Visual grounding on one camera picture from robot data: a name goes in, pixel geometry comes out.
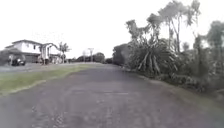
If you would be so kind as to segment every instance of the white house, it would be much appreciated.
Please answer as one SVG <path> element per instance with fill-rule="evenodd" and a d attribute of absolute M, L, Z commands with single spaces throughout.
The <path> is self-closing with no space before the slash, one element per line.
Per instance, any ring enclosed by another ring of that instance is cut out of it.
<path fill-rule="evenodd" d="M 12 45 L 5 47 L 5 50 L 16 49 L 26 56 L 27 62 L 37 62 L 40 56 L 43 59 L 50 59 L 60 54 L 57 46 L 53 43 L 41 44 L 31 40 L 19 40 Z"/>

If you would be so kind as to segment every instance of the palm tree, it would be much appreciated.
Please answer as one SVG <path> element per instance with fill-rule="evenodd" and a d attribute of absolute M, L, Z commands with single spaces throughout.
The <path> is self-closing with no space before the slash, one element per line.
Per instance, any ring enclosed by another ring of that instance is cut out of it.
<path fill-rule="evenodd" d="M 186 10 L 186 7 L 181 2 L 173 0 L 172 2 L 169 2 L 164 9 L 159 11 L 161 17 L 168 22 L 169 35 L 171 36 L 172 30 L 174 30 L 174 33 L 176 34 L 177 46 L 175 49 L 177 49 L 177 52 L 180 52 L 180 24 L 182 16 L 185 14 Z"/>
<path fill-rule="evenodd" d="M 62 42 L 60 42 L 60 44 L 59 44 L 59 50 L 62 52 L 62 55 L 61 55 L 61 57 L 62 57 L 62 61 L 63 61 L 63 63 L 64 63 L 64 61 L 65 61 L 65 52 L 68 52 L 70 49 L 69 49 L 69 47 L 68 47 L 68 45 L 67 45 L 67 43 L 62 43 Z"/>
<path fill-rule="evenodd" d="M 175 55 L 167 48 L 167 42 L 163 39 L 159 39 L 160 16 L 151 14 L 150 17 L 147 18 L 147 21 L 148 25 L 144 28 L 138 28 L 135 22 L 128 24 L 132 39 L 134 39 L 134 42 L 137 41 L 137 43 L 129 43 L 130 64 L 134 65 L 138 70 L 148 72 L 151 75 L 164 72 L 164 68 L 174 69 L 175 64 L 173 64 L 173 62 Z M 146 36 L 142 36 L 143 34 L 150 35 L 150 38 L 147 39 Z"/>

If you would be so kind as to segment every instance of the driveway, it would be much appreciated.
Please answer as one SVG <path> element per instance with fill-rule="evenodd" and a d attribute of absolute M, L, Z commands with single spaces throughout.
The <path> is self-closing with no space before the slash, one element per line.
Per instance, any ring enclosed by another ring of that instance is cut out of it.
<path fill-rule="evenodd" d="M 0 98 L 1 128 L 223 128 L 135 74 L 99 65 Z"/>

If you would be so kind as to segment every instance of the distant tree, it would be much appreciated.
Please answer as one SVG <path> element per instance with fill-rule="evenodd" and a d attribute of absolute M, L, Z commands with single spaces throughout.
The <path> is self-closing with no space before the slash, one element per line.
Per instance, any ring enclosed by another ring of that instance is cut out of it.
<path fill-rule="evenodd" d="M 101 53 L 101 52 L 98 52 L 98 53 L 96 53 L 95 55 L 93 55 L 93 60 L 94 60 L 95 62 L 102 63 L 102 62 L 104 62 L 104 59 L 105 59 L 105 56 L 104 56 L 104 54 Z"/>
<path fill-rule="evenodd" d="M 113 63 L 113 59 L 112 59 L 112 58 L 107 58 L 107 59 L 105 60 L 105 62 L 106 62 L 107 64 L 112 64 L 112 63 Z"/>
<path fill-rule="evenodd" d="M 121 44 L 114 47 L 113 53 L 113 63 L 116 65 L 123 65 L 125 60 L 124 56 L 122 55 L 123 49 L 127 46 L 127 44 Z"/>
<path fill-rule="evenodd" d="M 62 58 L 62 61 L 63 61 L 63 63 L 64 63 L 64 61 L 65 61 L 65 58 L 66 58 L 66 56 L 65 56 L 65 52 L 68 52 L 70 49 L 69 49 L 69 47 L 68 47 L 68 45 L 67 45 L 67 43 L 60 43 L 59 44 L 59 50 L 62 52 L 62 55 L 61 55 L 61 58 Z"/>
<path fill-rule="evenodd" d="M 187 51 L 189 49 L 189 44 L 187 42 L 183 43 L 183 50 Z"/>

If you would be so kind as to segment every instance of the tree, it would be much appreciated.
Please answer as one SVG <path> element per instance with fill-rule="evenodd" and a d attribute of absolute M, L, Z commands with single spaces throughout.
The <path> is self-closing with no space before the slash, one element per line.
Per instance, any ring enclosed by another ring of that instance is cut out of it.
<path fill-rule="evenodd" d="M 167 47 L 166 40 L 159 39 L 161 17 L 151 14 L 147 21 L 147 26 L 143 28 L 138 28 L 133 20 L 127 22 L 127 28 L 132 37 L 128 45 L 129 67 L 147 72 L 152 76 L 165 73 L 168 71 L 166 69 L 175 70 L 173 63 L 175 54 Z"/>
<path fill-rule="evenodd" d="M 159 11 L 159 14 L 164 19 L 164 21 L 168 22 L 170 33 L 169 36 L 171 36 L 172 30 L 174 30 L 174 33 L 176 34 L 176 52 L 180 52 L 180 24 L 186 11 L 186 6 L 175 0 L 169 2 L 165 8 Z"/>
<path fill-rule="evenodd" d="M 94 58 L 94 61 L 95 62 L 103 63 L 104 62 L 104 59 L 105 59 L 105 56 L 104 56 L 103 53 L 98 52 L 95 55 L 93 55 L 93 58 Z"/>
<path fill-rule="evenodd" d="M 224 76 L 223 65 L 223 32 L 224 23 L 220 21 L 213 21 L 211 28 L 207 34 L 207 39 L 210 46 L 213 48 L 213 58 L 215 65 L 215 72 Z"/>
<path fill-rule="evenodd" d="M 121 44 L 114 47 L 113 53 L 113 63 L 116 65 L 123 65 L 125 60 L 124 56 L 122 55 L 123 49 L 127 46 L 127 44 Z"/>
<path fill-rule="evenodd" d="M 187 51 L 189 49 L 189 44 L 187 42 L 183 43 L 183 50 Z"/>
<path fill-rule="evenodd" d="M 61 55 L 61 57 L 62 57 L 62 61 L 63 61 L 63 63 L 64 63 L 64 61 L 65 61 L 65 58 L 66 58 L 66 56 L 65 56 L 65 52 L 68 52 L 70 49 L 69 49 L 69 47 L 68 47 L 68 45 L 67 45 L 67 43 L 60 43 L 59 44 L 59 50 L 62 52 L 62 55 Z"/>

